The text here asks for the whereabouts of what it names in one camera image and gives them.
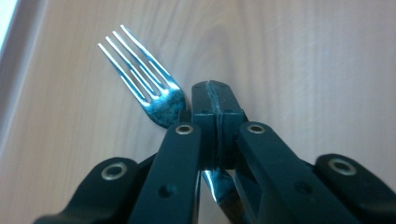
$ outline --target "table surface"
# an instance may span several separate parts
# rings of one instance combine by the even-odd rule
[[[396,189],[396,1],[21,1],[0,64],[0,223],[61,211],[100,161],[165,129],[97,47],[129,27],[191,86],[231,86],[302,159],[339,153]],[[228,223],[206,188],[200,223]]]

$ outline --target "wooden table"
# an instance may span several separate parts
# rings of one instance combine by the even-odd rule
[[[100,161],[165,130],[97,47],[131,28],[188,99],[231,86],[302,159],[351,157],[396,189],[396,2],[21,1],[0,64],[0,223],[61,211]],[[206,188],[200,223],[227,223]]]

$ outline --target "screw hole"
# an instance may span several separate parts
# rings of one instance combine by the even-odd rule
[[[341,175],[355,175],[357,173],[356,168],[352,164],[339,158],[329,160],[329,166]]]
[[[176,128],[176,132],[178,134],[189,134],[189,133],[192,133],[193,130],[194,129],[192,128],[192,126],[187,125],[187,124],[177,126],[177,128]]]
[[[128,168],[123,162],[113,163],[102,171],[102,178],[105,180],[116,180],[125,175]]]
[[[265,129],[257,124],[252,124],[247,126],[247,130],[250,131],[251,133],[264,133]]]

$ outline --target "wood grain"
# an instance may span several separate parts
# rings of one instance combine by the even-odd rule
[[[91,168],[142,161],[152,123],[97,48],[131,28],[182,87],[231,86],[302,159],[396,189],[395,1],[21,1],[0,66],[0,223],[63,209]],[[228,223],[203,188],[200,223]]]

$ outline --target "fork tine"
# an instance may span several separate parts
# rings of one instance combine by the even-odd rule
[[[122,80],[125,82],[125,84],[128,86],[129,90],[131,90],[132,94],[135,96],[135,98],[139,101],[141,105],[148,105],[148,101],[146,100],[146,97],[143,95],[143,93],[136,87],[134,82],[126,75],[125,71],[121,68],[121,66],[117,63],[117,61],[111,56],[111,54],[103,47],[102,44],[98,44],[99,48],[102,50],[102,52],[106,55],[106,57],[110,60],[111,64],[113,64],[114,68],[117,70],[117,72],[120,74]]]
[[[147,83],[147,81],[140,75],[139,71],[132,65],[132,63],[125,57],[125,55],[120,51],[119,47],[111,40],[110,37],[106,36],[107,42],[110,44],[110,46],[121,56],[121,58],[124,60],[124,62],[128,65],[130,68],[131,73],[134,75],[134,77],[137,79],[137,81],[140,83],[141,86],[145,89],[145,91],[148,93],[151,99],[156,99],[158,96],[156,96],[155,91],[150,87],[150,85]]]
[[[158,74],[165,80],[166,84],[172,88],[179,90],[179,86],[175,85],[175,81],[172,79],[171,75],[166,71],[165,68],[152,56],[152,54],[134,37],[132,32],[126,28],[124,25],[120,26],[125,34],[139,47],[140,51],[146,56],[148,62],[155,68]]]
[[[134,53],[134,51],[128,46],[125,40],[115,31],[113,31],[113,35],[121,42],[121,44],[128,50],[134,60],[139,64],[139,67],[142,71],[146,74],[146,76],[151,80],[151,82],[155,85],[155,87],[160,90],[164,91],[165,87],[161,83],[161,81],[151,72],[151,70],[146,66],[145,63]]]

